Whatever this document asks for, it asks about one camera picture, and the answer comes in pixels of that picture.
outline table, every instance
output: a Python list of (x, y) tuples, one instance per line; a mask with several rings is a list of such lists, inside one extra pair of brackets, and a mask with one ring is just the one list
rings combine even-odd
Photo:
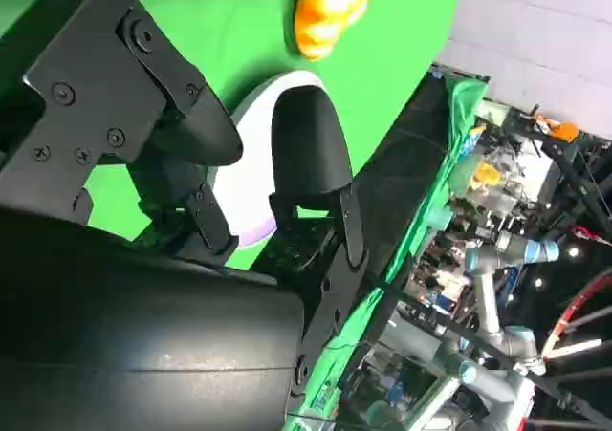
[[(0, 0), (0, 32), (32, 1)], [(315, 72), (334, 101), (355, 172), (372, 154), (442, 49), (455, 4), (455, 0), (371, 0), (363, 19), (342, 37), (333, 54), (312, 64), (288, 44), (295, 0), (142, 1), (176, 47), (202, 71), (229, 110), (273, 75), (294, 69)], [(401, 251), (416, 248), (424, 234), (428, 208), (448, 196), (443, 181), (452, 162), (451, 152), (406, 234)], [(87, 187), (96, 203), (91, 226), (133, 239), (147, 225), (148, 219), (138, 210), (138, 195), (124, 167), (97, 168)], [(229, 264), (245, 269), (260, 250), (261, 247), (236, 251)], [(396, 261), (401, 263), (401, 255)], [(346, 343), (342, 341), (348, 340), (349, 335), (354, 338), (360, 334), (379, 299), (378, 293), (372, 293), (332, 343)], [(317, 400), (322, 384), (333, 385), (350, 356), (348, 350), (335, 353), (319, 361), (309, 382), (307, 404)]]

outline wire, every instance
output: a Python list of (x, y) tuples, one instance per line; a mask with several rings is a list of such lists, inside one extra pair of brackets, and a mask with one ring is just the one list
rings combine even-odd
[(344, 345), (340, 345), (339, 347), (325, 347), (324, 350), (344, 350), (345, 348), (357, 348), (361, 345), (367, 345), (372, 348), (372, 345), (367, 340), (362, 340), (359, 343), (346, 343)]
[(322, 421), (324, 423), (333, 423), (333, 424), (337, 424), (339, 426), (341, 426), (342, 428), (346, 428), (346, 429), (365, 429), (365, 430), (372, 430), (372, 429), (384, 429), (389, 423), (385, 423), (383, 426), (370, 426), (367, 424), (354, 424), (354, 423), (349, 423), (346, 421), (337, 421), (337, 420), (330, 420), (330, 419), (324, 419), (322, 417), (311, 417), (308, 415), (301, 415), (301, 414), (296, 414), (294, 412), (287, 412), (287, 415), (291, 416), (291, 417), (295, 417), (297, 419), (306, 419), (306, 420), (315, 420), (315, 421)]

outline orange toy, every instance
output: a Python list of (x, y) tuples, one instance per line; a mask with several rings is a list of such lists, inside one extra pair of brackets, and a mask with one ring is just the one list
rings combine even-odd
[(295, 40), (302, 54), (313, 61), (328, 56), (340, 35), (357, 22), (367, 0), (298, 0)]

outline black cable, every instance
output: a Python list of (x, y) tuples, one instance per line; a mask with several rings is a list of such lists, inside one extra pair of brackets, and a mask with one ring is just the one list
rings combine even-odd
[[(484, 341), (478, 335), (473, 333), (470, 329), (465, 328), (460, 324), (457, 324), (456, 322), (452, 321), (448, 316), (441, 314), (435, 309), (428, 307), (421, 301), (406, 294), (405, 292), (395, 289), (386, 281), (377, 279), (375, 281), (373, 280), (372, 283), (381, 290), (389, 292), (394, 297), (397, 297), (399, 300), (402, 300), (406, 304), (427, 314), (428, 319), (430, 321), (445, 326), (454, 333), (462, 336), (463, 338), (471, 342), (479, 350), (495, 357), (499, 361), (503, 369), (514, 370), (516, 361), (514, 361), (511, 357), (507, 356), (488, 342)], [(600, 425), (602, 428), (608, 431), (612, 431), (612, 420), (609, 419), (606, 415), (599, 412), (598, 410), (591, 407), (591, 405), (586, 400), (570, 393), (569, 391), (560, 389), (555, 382), (551, 381), (548, 378), (541, 377), (533, 371), (527, 371), (527, 374), (525, 374), (524, 377), (530, 380), (541, 391), (556, 399), (561, 408), (569, 408), (570, 410), (582, 415), (593, 423)]]
[(287, 415), (289, 415), (291, 417), (296, 417), (298, 419), (316, 420), (316, 421), (322, 421), (324, 423), (333, 423), (333, 424), (341, 426), (342, 428), (347, 428), (347, 429), (365, 429), (365, 430), (384, 429), (384, 426), (376, 427), (376, 426), (369, 426), (367, 424), (353, 424), (353, 423), (348, 423), (348, 422), (345, 422), (345, 421), (336, 421), (336, 420), (324, 419), (322, 417), (310, 417), (308, 415), (296, 414), (294, 412), (287, 412)]

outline black panel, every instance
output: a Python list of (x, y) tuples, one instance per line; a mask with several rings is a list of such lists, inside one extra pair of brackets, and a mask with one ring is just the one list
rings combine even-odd
[(276, 194), (327, 194), (353, 181), (338, 115), (315, 86), (284, 92), (273, 112), (272, 152)]
[(447, 154), (448, 91), (427, 75), (355, 177), (368, 272), (381, 275), (433, 186)]
[(0, 225), (3, 430), (282, 425), (296, 296), (58, 220), (2, 209)]

